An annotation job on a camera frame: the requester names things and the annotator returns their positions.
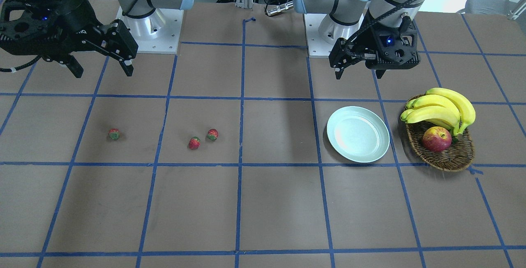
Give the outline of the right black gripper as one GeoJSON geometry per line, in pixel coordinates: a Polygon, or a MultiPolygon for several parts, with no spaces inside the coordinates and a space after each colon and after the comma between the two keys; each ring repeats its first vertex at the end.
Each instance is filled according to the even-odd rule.
{"type": "Polygon", "coordinates": [[[75,78],[84,68],[73,51],[97,51],[134,72],[137,42],[124,22],[102,24],[88,0],[9,0],[1,9],[1,47],[13,55],[40,55],[61,61],[75,78]]]}

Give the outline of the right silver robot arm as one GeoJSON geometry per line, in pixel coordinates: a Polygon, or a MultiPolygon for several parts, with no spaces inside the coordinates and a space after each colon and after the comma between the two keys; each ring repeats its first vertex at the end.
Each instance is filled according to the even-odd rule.
{"type": "Polygon", "coordinates": [[[194,0],[118,0],[121,14],[109,24],[99,21],[89,0],[6,0],[1,7],[1,48],[11,55],[33,55],[15,73],[43,59],[66,66],[76,78],[84,69],[73,53],[96,51],[116,60],[126,76],[138,41],[161,37],[166,30],[164,9],[186,11],[194,0]]]}

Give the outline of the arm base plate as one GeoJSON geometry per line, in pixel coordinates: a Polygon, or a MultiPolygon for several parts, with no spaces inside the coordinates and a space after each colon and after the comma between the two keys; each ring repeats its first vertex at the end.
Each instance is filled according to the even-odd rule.
{"type": "Polygon", "coordinates": [[[305,34],[310,58],[328,58],[338,38],[349,38],[363,21],[361,15],[354,25],[340,25],[328,14],[304,14],[305,34]]]}
{"type": "Polygon", "coordinates": [[[123,16],[122,8],[118,8],[116,17],[129,28],[139,54],[177,54],[184,13],[178,9],[157,8],[152,15],[135,19],[123,16]]]}

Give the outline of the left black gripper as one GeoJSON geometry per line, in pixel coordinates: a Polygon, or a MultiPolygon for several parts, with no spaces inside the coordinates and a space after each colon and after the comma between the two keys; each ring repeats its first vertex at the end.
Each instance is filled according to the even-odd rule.
{"type": "Polygon", "coordinates": [[[374,69],[376,79],[382,79],[387,70],[416,67],[421,62],[417,45],[414,24],[405,28],[375,24],[356,37],[338,38],[329,54],[329,64],[335,69],[336,80],[341,79],[345,68],[359,62],[374,69]]]}

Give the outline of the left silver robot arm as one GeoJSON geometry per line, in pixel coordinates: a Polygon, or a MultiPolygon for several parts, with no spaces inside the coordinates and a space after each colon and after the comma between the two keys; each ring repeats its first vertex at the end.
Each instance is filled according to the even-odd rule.
{"type": "Polygon", "coordinates": [[[415,16],[425,0],[293,0],[300,14],[325,15],[321,35],[331,45],[330,67],[340,79],[364,62],[380,79],[389,70],[419,65],[415,16]]]}

